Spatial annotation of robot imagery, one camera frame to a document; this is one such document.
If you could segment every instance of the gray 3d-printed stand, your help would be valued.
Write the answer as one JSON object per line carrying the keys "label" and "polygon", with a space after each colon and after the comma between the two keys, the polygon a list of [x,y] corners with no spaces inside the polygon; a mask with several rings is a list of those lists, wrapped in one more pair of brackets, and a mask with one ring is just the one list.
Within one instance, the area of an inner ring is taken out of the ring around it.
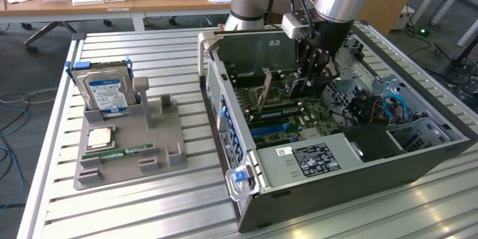
{"label": "gray 3d-printed stand", "polygon": [[[178,104],[171,95],[148,102],[145,77],[133,78],[141,103],[129,115],[103,118],[99,110],[84,111],[73,187],[101,186],[187,167]],[[88,146],[89,132],[111,130],[111,141]]]}

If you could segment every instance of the robotic arm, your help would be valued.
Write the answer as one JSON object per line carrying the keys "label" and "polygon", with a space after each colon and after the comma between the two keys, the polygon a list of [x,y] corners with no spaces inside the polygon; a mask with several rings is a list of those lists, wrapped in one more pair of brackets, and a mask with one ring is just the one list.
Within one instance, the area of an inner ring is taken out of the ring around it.
{"label": "robotic arm", "polygon": [[299,78],[290,85],[291,96],[322,92],[324,85],[339,76],[335,54],[364,0],[310,2],[312,8],[307,8],[304,0],[232,0],[224,26],[226,30],[262,29],[266,11],[284,14],[282,29],[296,40]]}

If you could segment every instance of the circuit board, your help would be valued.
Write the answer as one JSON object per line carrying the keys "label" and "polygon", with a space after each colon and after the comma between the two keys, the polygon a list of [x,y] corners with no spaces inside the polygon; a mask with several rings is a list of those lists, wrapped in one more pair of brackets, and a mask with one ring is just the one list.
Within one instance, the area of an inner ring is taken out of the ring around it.
{"label": "circuit board", "polygon": [[272,82],[260,112],[262,86],[235,89],[258,149],[330,135],[340,127],[319,97],[290,98],[282,85]]}

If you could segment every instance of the aluminum extrusion table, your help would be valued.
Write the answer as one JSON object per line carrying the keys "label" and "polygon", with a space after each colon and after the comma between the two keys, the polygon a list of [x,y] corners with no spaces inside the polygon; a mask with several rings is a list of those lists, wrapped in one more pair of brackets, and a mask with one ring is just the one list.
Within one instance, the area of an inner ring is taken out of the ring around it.
{"label": "aluminum extrusion table", "polygon": [[[356,25],[478,131],[473,111],[371,27]],[[84,102],[64,74],[17,238],[477,238],[475,147],[409,185],[255,232],[236,232],[198,83],[198,34],[208,30],[214,29],[88,34],[72,41],[68,61],[103,62],[128,56],[135,75],[150,77],[150,98],[174,93],[190,166],[76,191],[72,178]],[[368,51],[364,61],[379,75],[389,72]]]}

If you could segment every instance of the gray carpet floor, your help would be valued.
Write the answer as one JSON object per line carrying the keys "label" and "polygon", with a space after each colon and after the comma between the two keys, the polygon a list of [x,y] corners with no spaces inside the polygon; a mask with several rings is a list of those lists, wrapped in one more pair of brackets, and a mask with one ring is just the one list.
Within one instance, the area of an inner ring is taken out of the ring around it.
{"label": "gray carpet floor", "polygon": [[[411,7],[417,9],[422,1],[423,0],[411,0]],[[417,28],[427,27],[430,29],[429,16],[435,10],[438,3],[439,0],[434,0],[433,5],[417,23]],[[211,16],[211,18],[212,22],[218,24],[224,22],[226,16],[215,15]],[[467,7],[463,3],[457,2],[439,24],[442,33],[431,30],[431,34],[426,40],[431,43],[437,42],[443,44],[446,50],[459,53],[462,49],[454,44],[477,18],[477,10]],[[152,24],[147,29],[208,26],[204,16],[178,17],[178,26],[170,26],[167,19],[168,18],[151,20]],[[44,25],[45,24],[33,24],[35,30],[40,29]],[[101,20],[73,22],[71,25],[79,32],[117,32],[133,30],[131,20],[128,19],[112,20],[112,27],[104,26]],[[31,55],[24,51],[23,42],[32,33],[33,31],[21,29],[20,24],[12,24],[9,30],[0,35],[0,96],[9,93],[33,92],[39,89],[57,86],[71,34],[63,27],[55,29],[45,35],[45,37],[35,42],[35,46],[39,48],[40,52]],[[387,37],[405,53],[426,46],[425,42],[409,37],[402,31],[393,31]],[[442,55],[435,55],[433,51],[434,47],[425,49],[417,52],[413,55],[413,58],[426,68],[439,71],[447,66],[447,59]],[[475,49],[473,51],[474,58],[477,57],[477,54],[478,52]],[[55,92],[45,93],[44,95],[37,96],[32,101],[52,98],[53,94]],[[31,105],[28,109],[29,120],[27,125],[5,138],[9,147],[13,149],[17,156],[24,176],[25,190],[15,207],[0,212],[0,239],[12,239],[16,237],[23,214],[23,204],[27,202],[52,105],[52,102]],[[24,108],[24,106],[25,104],[23,103],[9,104],[9,107],[15,108]],[[17,111],[5,111],[0,109],[0,128],[16,117],[17,113]],[[0,173],[5,170],[7,165],[7,161],[0,162]],[[17,174],[15,169],[12,169],[5,178],[0,180],[0,205],[5,204],[15,197],[19,189]]]}

